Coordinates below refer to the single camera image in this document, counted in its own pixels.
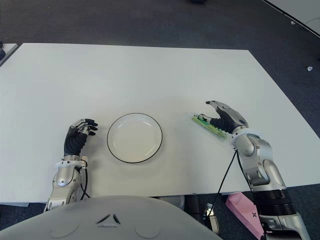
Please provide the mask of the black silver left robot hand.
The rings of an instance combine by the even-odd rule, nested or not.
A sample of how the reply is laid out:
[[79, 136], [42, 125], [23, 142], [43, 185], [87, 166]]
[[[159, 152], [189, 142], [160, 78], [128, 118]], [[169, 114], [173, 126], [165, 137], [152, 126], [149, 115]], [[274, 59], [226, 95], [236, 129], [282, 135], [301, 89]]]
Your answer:
[[93, 119], [82, 118], [74, 122], [68, 129], [64, 140], [64, 156], [80, 156], [88, 136], [94, 136], [98, 124]]

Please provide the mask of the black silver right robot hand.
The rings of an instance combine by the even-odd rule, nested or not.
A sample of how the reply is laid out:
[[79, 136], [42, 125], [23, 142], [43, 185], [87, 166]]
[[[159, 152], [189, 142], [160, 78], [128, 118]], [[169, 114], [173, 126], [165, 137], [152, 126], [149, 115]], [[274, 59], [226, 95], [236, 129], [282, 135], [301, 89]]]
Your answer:
[[203, 123], [213, 126], [228, 134], [232, 134], [237, 128], [249, 127], [247, 121], [242, 117], [242, 115], [227, 104], [215, 100], [206, 101], [205, 103], [215, 109], [219, 118], [212, 118], [205, 114], [199, 114], [197, 118]]

